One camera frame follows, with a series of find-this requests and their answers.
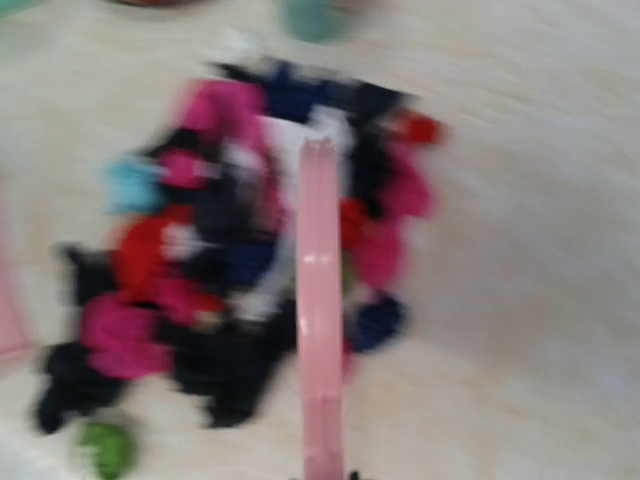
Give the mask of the pink dustpan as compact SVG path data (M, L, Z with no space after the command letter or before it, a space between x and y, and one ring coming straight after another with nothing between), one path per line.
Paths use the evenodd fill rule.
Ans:
M9 189L1 178L1 363L28 354L34 347L34 332L20 282L20 265L15 253L10 223Z

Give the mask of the pink hand brush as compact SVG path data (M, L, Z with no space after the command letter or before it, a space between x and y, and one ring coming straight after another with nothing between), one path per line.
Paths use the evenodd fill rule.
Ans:
M337 157L332 142L301 151L296 225L297 352L304 479L345 477L343 317Z

